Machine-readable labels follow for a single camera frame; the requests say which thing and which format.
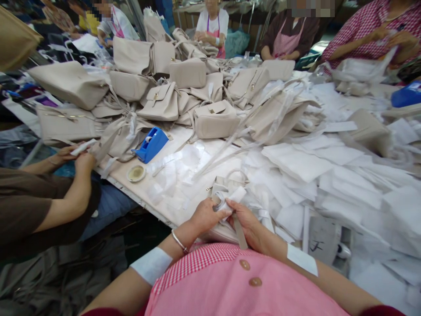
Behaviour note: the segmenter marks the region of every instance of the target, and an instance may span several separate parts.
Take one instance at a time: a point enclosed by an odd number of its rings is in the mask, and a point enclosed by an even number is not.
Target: brown shirt
[[[282,29],[282,34],[287,36],[298,35],[301,31],[301,26],[303,25],[304,18],[300,18],[297,25],[293,28],[294,18],[290,14],[290,10],[284,10],[278,13],[277,16],[273,19],[272,23],[269,25],[266,34],[264,35],[260,51],[265,46],[269,46],[271,54],[273,52],[273,43],[276,36],[278,35],[282,24],[285,25]],[[301,33],[300,42],[295,50],[300,52],[300,58],[306,55],[311,46],[313,45],[313,38],[316,35],[317,29],[319,27],[319,18],[307,18],[304,24],[303,32]]]
[[[64,198],[72,182],[72,178],[0,168],[0,260],[35,254],[81,237],[100,201],[100,186],[95,182],[82,216],[33,233],[45,219],[52,200]]]

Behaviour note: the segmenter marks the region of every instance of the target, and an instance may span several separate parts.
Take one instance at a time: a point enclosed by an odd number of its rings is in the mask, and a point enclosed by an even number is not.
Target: blue tape dispenser
[[[147,164],[167,142],[167,135],[161,129],[154,127],[150,130],[140,148],[138,150],[132,149],[132,151],[141,162]]]

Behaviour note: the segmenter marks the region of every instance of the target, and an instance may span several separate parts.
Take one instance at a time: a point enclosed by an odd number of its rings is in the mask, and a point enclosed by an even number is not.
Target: silver bracelet
[[[174,230],[172,229],[171,230],[171,235],[174,237],[174,239],[175,239],[175,241],[177,242],[177,244],[179,244],[180,245],[180,247],[181,247],[181,249],[183,250],[183,252],[185,253],[185,254],[188,254],[189,253],[189,251],[187,250],[187,247],[184,247],[183,246],[183,244],[178,240],[178,238],[177,238],[177,236],[175,235],[175,233],[174,233]]]

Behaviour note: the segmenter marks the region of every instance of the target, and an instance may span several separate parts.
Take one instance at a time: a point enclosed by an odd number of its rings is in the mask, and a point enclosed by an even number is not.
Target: brown sleeve
[[[51,202],[27,195],[0,197],[0,245],[32,234],[47,216]]]
[[[279,30],[281,29],[281,26],[285,19],[286,19],[286,10],[278,13],[274,17],[274,19],[272,20],[272,23],[268,27],[268,30],[266,31],[266,34],[263,37],[262,45],[260,47],[260,52],[262,52],[262,49],[265,46],[269,46],[271,53],[273,52],[273,42],[275,41],[275,38],[278,35]]]
[[[300,53],[300,57],[305,56],[310,48],[313,46],[314,36],[319,29],[319,18],[307,18],[304,24],[303,33],[301,34],[300,42],[295,50]]]

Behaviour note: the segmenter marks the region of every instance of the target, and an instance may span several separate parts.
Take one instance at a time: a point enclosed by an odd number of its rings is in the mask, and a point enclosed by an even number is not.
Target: bangle
[[[171,230],[171,235],[174,237],[174,239],[177,242],[177,244],[179,244],[179,246],[181,247],[181,249],[183,250],[183,252],[185,254],[188,254],[189,251],[187,250],[187,247],[184,247],[183,244],[178,240],[177,236],[174,233],[174,230]]]
[[[50,164],[52,164],[52,165],[60,166],[60,165],[61,165],[61,163],[55,163],[55,162],[53,162],[53,161],[51,160],[51,158],[52,158],[52,157],[53,157],[53,156],[50,156],[50,157],[48,157],[48,158],[47,158],[48,162],[49,162]]]

